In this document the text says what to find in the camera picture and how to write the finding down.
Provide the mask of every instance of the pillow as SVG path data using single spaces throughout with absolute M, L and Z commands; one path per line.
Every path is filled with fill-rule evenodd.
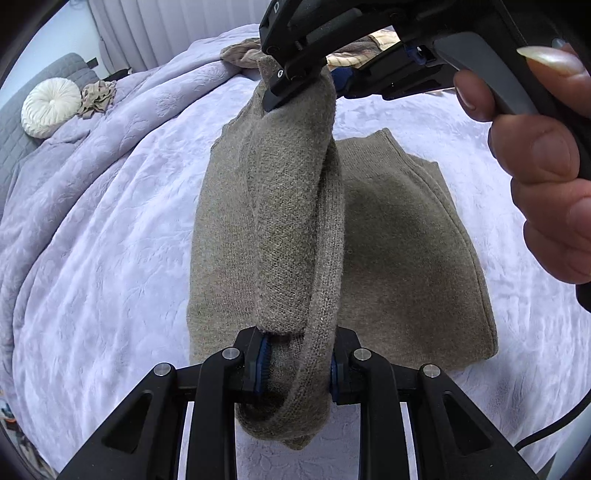
M 42 142 L 29 137 L 22 129 L 22 104 L 36 85 L 53 77 L 68 78 L 77 84 L 80 90 L 85 85 L 99 80 L 80 55 L 69 53 L 40 71 L 0 108 L 0 221 L 10 185 L 18 173 L 20 162 L 26 161 L 26 156 Z
M 71 80 L 43 80 L 22 104 L 22 127 L 33 138 L 49 138 L 75 116 L 81 105 L 80 90 Z

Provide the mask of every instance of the gray quilted cushion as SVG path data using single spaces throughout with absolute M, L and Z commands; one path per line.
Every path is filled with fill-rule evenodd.
M 39 83 L 53 77 L 70 79 L 80 90 L 99 80 L 82 57 L 69 53 L 35 75 L 0 109 L 0 220 L 16 165 L 41 144 L 41 140 L 29 137 L 22 129 L 22 104 Z

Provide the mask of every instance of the fingernail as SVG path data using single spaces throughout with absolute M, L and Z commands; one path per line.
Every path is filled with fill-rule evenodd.
M 563 77 L 585 72 L 583 63 L 572 53 L 550 47 L 521 47 L 517 53 L 550 67 Z
M 584 198 L 575 203 L 570 209 L 567 221 L 575 233 L 591 240 L 591 198 Z
M 559 176 L 570 173 L 569 146 L 558 132 L 550 131 L 538 137 L 531 147 L 531 153 L 542 170 Z
M 562 47 L 566 45 L 566 42 L 562 38 L 555 38 L 552 40 L 552 48 L 557 48 L 560 50 Z

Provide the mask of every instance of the round pillow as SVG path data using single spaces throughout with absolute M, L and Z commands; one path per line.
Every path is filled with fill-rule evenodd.
M 22 104 L 22 127 L 33 138 L 49 138 L 77 114 L 81 105 L 82 96 L 74 82 L 63 78 L 44 80 Z

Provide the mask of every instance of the finger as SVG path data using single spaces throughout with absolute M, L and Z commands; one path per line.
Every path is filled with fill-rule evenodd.
M 591 281 L 591 254 L 569 248 L 546 237 L 526 222 L 523 237 L 542 268 L 565 283 L 583 284 Z
M 577 113 L 591 118 L 591 76 L 579 58 L 550 47 L 517 50 L 542 85 Z
M 457 99 L 467 115 L 478 122 L 490 122 L 495 116 L 491 89 L 478 75 L 461 70 L 454 75 Z
M 499 115 L 489 146 L 501 167 L 521 183 L 569 181 L 579 173 L 573 135 L 547 116 Z
M 575 52 L 574 48 L 572 46 L 570 46 L 570 43 L 563 45 L 562 47 L 559 48 L 559 50 L 566 51 L 568 53 L 572 53 L 576 57 L 579 56 L 579 54 Z
M 513 202 L 543 235 L 591 254 L 591 181 L 511 182 Z

